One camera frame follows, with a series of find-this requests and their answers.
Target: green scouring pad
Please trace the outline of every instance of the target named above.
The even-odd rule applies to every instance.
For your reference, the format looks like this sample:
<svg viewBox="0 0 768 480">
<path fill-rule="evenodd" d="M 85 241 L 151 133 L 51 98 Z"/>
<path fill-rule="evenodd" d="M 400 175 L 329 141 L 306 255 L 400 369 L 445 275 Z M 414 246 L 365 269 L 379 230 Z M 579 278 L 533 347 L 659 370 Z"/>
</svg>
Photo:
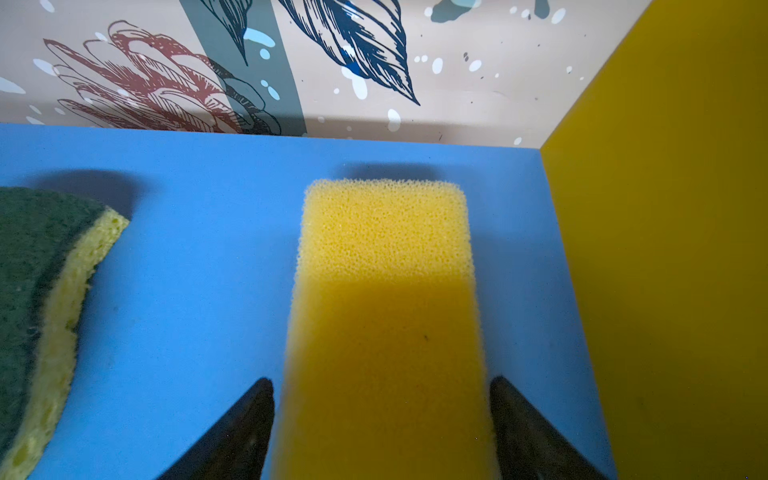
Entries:
<svg viewBox="0 0 768 480">
<path fill-rule="evenodd" d="M 0 187 L 0 480 L 27 478 L 53 435 L 88 279 L 127 225 L 95 200 Z"/>
</svg>

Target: sponge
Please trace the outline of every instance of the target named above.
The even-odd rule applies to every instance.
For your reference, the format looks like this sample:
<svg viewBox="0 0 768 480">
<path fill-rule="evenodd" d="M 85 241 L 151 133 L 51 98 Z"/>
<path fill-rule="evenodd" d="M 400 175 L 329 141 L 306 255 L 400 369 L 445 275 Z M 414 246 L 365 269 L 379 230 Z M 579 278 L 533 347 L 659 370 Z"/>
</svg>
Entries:
<svg viewBox="0 0 768 480">
<path fill-rule="evenodd" d="M 306 192 L 272 478 L 499 478 L 464 194 Z"/>
<path fill-rule="evenodd" d="M 0 188 L 0 480 L 27 478 L 53 435 L 88 278 L 127 223 L 93 200 Z"/>
</svg>

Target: blue surface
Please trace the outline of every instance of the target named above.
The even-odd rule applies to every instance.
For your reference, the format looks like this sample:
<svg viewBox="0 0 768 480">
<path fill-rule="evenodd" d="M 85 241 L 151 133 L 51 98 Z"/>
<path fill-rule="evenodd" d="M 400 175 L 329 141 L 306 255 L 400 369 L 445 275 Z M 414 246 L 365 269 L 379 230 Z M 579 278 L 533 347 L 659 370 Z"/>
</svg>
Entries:
<svg viewBox="0 0 768 480">
<path fill-rule="evenodd" d="M 380 176 L 461 186 L 490 375 L 616 478 L 538 151 L 0 125 L 0 185 L 79 170 L 119 173 L 137 198 L 94 275 L 71 394 L 33 480 L 151 480 L 256 379 L 279 392 L 303 192 Z"/>
</svg>

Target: feather drawing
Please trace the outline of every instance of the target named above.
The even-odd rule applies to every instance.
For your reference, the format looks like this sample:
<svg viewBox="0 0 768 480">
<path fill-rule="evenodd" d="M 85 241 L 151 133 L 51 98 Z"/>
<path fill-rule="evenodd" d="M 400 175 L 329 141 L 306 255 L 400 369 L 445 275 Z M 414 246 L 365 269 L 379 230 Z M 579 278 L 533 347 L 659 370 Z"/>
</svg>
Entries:
<svg viewBox="0 0 768 480">
<path fill-rule="evenodd" d="M 221 22 L 230 33 L 232 41 L 237 45 L 240 54 L 243 56 L 245 65 L 248 65 L 248 59 L 245 57 L 245 41 L 243 34 L 247 27 L 248 8 L 253 4 L 253 0 L 200 0 L 205 8 Z"/>
<path fill-rule="evenodd" d="M 296 25 L 337 64 L 417 105 L 398 0 L 280 0 Z"/>
<path fill-rule="evenodd" d="M 253 86 L 167 35 L 118 21 L 108 41 L 83 44 L 86 54 L 54 40 L 45 45 L 62 62 L 54 73 L 85 101 L 59 104 L 100 127 L 282 133 Z"/>
</svg>

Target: red flower illustration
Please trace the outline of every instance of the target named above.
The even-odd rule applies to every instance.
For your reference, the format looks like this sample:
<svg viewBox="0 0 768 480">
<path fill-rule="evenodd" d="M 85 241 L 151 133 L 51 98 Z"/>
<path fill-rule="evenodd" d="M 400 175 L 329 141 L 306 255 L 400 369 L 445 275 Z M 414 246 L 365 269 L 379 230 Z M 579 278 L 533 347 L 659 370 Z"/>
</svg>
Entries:
<svg viewBox="0 0 768 480">
<path fill-rule="evenodd" d="M 73 113 L 102 127 L 280 134 L 261 95 L 205 55 L 125 21 L 108 40 L 84 42 L 90 57 L 45 40 L 65 63 L 54 72 L 87 103 L 58 101 Z"/>
</svg>

